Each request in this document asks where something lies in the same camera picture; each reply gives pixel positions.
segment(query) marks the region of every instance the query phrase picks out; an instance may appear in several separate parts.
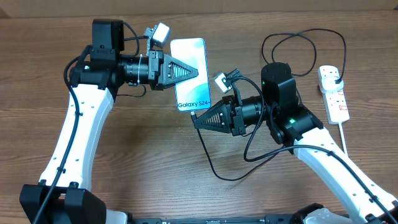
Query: tabletop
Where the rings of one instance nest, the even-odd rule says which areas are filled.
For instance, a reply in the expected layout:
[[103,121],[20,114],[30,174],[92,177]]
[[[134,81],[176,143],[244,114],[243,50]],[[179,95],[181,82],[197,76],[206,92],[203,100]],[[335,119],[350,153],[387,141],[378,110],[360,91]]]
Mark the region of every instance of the tabletop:
[[[65,65],[91,44],[95,17],[0,20],[0,223],[28,223],[19,204],[23,184],[36,184],[49,162],[66,115]],[[375,183],[398,196],[398,11],[270,12],[243,14],[113,16],[130,23],[138,34],[159,22],[170,26],[171,39],[201,37],[206,42],[211,100],[223,93],[215,73],[235,68],[260,83],[266,64],[263,39],[277,32],[326,28],[347,42],[345,96],[351,119],[343,126],[349,157]],[[343,44],[332,33],[305,34],[317,46],[317,64],[297,77],[304,105],[341,146],[338,127],[326,119],[317,68],[341,71]],[[125,36],[130,33],[125,29]],[[269,39],[266,57],[282,37]],[[135,52],[135,43],[126,44]],[[145,51],[146,43],[141,41]],[[165,51],[170,52],[169,44]],[[275,60],[294,73],[306,72],[313,49],[304,39],[291,39],[275,51]],[[258,95],[239,82],[242,97]],[[122,86],[120,93],[139,94]],[[243,160],[247,138],[202,131],[216,171],[222,177],[243,175],[258,163]],[[249,157],[279,147],[264,125],[251,144]],[[98,143],[92,192],[107,208],[134,217],[261,217],[293,213],[320,203],[345,213],[337,198],[302,161],[281,153],[237,182],[217,179],[209,166],[189,113],[179,113],[174,88],[148,91],[145,97],[118,97]]]

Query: beige wall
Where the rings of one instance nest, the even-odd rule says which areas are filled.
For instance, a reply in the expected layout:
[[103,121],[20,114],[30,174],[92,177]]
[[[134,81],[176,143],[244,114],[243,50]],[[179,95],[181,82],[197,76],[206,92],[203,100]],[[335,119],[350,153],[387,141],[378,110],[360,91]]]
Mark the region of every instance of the beige wall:
[[393,9],[398,0],[0,0],[0,17]]

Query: phone screen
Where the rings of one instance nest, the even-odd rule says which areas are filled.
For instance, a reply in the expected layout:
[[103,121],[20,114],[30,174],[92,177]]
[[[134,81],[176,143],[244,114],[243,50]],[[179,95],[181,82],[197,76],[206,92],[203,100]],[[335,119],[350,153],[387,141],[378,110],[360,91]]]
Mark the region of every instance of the phone screen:
[[211,107],[205,41],[202,38],[177,39],[170,43],[173,58],[198,69],[199,75],[175,85],[177,109],[181,112]]

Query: wood grain surface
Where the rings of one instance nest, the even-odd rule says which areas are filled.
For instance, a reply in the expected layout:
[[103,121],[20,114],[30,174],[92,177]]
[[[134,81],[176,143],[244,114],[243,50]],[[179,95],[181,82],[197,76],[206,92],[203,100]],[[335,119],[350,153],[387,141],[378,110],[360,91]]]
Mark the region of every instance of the wood grain surface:
[[[347,41],[345,95],[351,119],[344,124],[350,158],[377,184],[398,196],[398,12],[294,12],[176,16],[118,16],[137,33],[161,22],[170,39],[202,37],[210,78],[240,69],[259,84],[260,46],[265,36],[327,28]],[[0,223],[28,223],[19,205],[23,184],[37,183],[57,143],[68,103],[65,65],[91,43],[94,17],[0,20]],[[340,144],[337,126],[327,124],[316,69],[341,69],[343,44],[327,32],[307,34],[316,44],[314,71],[298,77],[304,104]],[[271,48],[281,39],[266,44]],[[133,42],[128,52],[135,51]],[[295,73],[308,70],[312,46],[292,39],[275,52]],[[243,97],[256,95],[239,82]],[[139,94],[122,86],[120,93]],[[222,92],[211,82],[213,104]],[[243,175],[256,163],[243,160],[247,138],[203,131],[215,169],[227,178]],[[279,147],[262,127],[250,157]],[[313,202],[332,212],[344,209],[319,179],[295,156],[283,153],[238,182],[211,172],[188,113],[177,112],[174,89],[149,91],[143,98],[117,98],[99,140],[92,192],[113,210],[135,217],[254,217],[292,213]]]

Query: power adapter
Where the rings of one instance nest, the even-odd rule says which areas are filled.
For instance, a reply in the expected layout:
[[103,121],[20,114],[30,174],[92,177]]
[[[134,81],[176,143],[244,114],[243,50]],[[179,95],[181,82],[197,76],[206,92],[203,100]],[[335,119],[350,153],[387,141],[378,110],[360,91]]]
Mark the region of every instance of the power adapter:
[[343,92],[344,82],[343,80],[340,83],[335,82],[339,77],[338,69],[334,66],[324,65],[318,69],[319,87],[322,92],[328,122],[329,124],[338,124],[343,150],[347,154],[342,123],[349,120],[349,114]]

